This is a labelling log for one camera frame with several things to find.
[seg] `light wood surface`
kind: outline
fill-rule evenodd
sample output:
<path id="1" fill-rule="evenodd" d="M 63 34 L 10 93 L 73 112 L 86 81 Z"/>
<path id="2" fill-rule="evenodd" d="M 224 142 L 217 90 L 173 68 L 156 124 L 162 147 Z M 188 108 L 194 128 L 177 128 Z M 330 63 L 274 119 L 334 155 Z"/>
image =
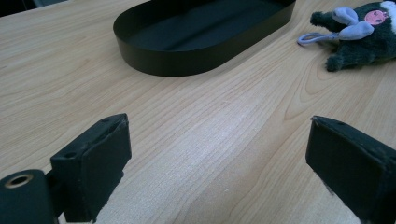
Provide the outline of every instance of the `light wood surface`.
<path id="1" fill-rule="evenodd" d="M 298 0 L 285 27 L 192 77 L 146 75 L 121 58 L 113 22 L 143 2 L 0 18 L 0 178 L 49 171 L 97 120 L 127 113 L 133 157 L 97 223 L 360 223 L 305 163 L 310 118 L 396 147 L 396 62 L 328 73 L 333 46 L 296 39 L 326 32 L 309 24 L 313 11 L 370 1 Z"/>

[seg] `pink plush face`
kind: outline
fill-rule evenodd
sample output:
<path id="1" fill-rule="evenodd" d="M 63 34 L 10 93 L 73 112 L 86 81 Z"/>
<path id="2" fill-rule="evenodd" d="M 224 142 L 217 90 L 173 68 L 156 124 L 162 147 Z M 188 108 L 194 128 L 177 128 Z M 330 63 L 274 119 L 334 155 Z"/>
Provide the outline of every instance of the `pink plush face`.
<path id="1" fill-rule="evenodd" d="M 386 12 L 381 10 L 374 10 L 366 14 L 364 20 L 372 25 L 378 25 L 387 19 L 388 15 Z"/>

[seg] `black oval tray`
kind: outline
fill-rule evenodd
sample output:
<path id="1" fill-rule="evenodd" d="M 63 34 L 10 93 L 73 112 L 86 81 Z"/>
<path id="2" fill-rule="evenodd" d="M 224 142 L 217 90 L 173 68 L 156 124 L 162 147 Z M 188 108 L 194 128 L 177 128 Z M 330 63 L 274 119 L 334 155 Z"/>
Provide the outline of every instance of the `black oval tray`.
<path id="1" fill-rule="evenodd" d="M 133 68 L 162 77 L 209 71 L 265 38 L 291 17 L 295 0 L 151 0 L 114 22 Z"/>

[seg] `stuffed toy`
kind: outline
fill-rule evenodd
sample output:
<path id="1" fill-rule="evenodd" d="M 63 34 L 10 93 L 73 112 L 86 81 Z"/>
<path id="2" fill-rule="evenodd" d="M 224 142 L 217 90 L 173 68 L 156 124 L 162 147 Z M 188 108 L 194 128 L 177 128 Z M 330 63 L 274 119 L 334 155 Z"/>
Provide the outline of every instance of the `stuffed toy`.
<path id="1" fill-rule="evenodd" d="M 396 4 L 392 1 L 314 12 L 311 23 L 327 28 L 332 34 L 302 35 L 298 39 L 300 45 L 339 40 L 338 50 L 326 62 L 329 72 L 396 57 Z"/>

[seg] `plush toy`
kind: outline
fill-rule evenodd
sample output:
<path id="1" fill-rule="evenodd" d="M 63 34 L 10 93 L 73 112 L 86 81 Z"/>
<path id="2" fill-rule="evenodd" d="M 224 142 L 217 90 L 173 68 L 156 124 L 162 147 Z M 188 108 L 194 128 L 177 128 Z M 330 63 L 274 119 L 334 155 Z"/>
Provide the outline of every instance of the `plush toy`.
<path id="1" fill-rule="evenodd" d="M 392 1 L 370 3 L 355 9 L 339 7 L 333 12 L 315 12 L 311 23 L 327 28 L 332 34 L 302 35 L 299 44 L 339 39 L 337 52 L 326 62 L 329 72 L 396 57 L 396 4 Z"/>

